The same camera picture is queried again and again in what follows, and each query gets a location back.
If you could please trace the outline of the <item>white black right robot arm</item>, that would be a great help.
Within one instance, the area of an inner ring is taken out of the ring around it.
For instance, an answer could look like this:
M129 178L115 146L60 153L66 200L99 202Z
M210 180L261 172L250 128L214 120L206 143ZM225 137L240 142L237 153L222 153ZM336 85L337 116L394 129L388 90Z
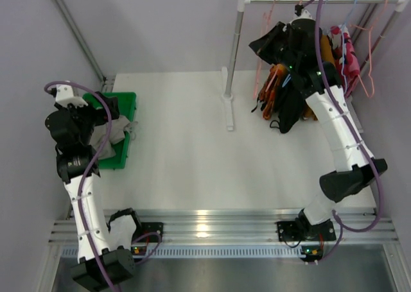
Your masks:
M249 44L270 74L258 94L265 119L277 114L276 128L288 133L309 107L320 123L333 154L334 170L319 178L322 192L293 221L277 224L288 241L334 241L331 216L338 203L377 182L388 166L366 147L346 107L336 67L322 58L322 30L314 19L278 22Z

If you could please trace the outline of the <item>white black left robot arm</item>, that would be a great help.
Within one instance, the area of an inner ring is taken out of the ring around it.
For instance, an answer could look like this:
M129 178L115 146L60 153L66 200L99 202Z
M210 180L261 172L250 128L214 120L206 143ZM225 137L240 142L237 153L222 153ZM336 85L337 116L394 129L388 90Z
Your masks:
M142 230L137 213L129 208L107 221L100 192L98 157L109 142L112 123L120 117L118 99L69 81L44 87L55 99L56 111L45 126L56 142L57 173L73 208L78 240L78 264L71 270L75 282L88 291L111 289L132 276L130 247Z

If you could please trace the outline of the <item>beige trousers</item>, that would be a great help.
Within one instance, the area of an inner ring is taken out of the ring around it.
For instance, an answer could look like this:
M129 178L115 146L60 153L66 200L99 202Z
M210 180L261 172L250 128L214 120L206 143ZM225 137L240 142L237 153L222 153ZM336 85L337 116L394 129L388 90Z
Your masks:
M120 116L119 119L112 121L111 131L107 142L104 144L104 138L107 134L108 124L96 126L91 136L90 145L98 151L101 145L103 149L99 153L98 159L110 159L115 157L119 151L114 149L118 143L124 142L126 134L130 134L132 139L135 139L134 130L137 126L137 121L130 121L125 116Z

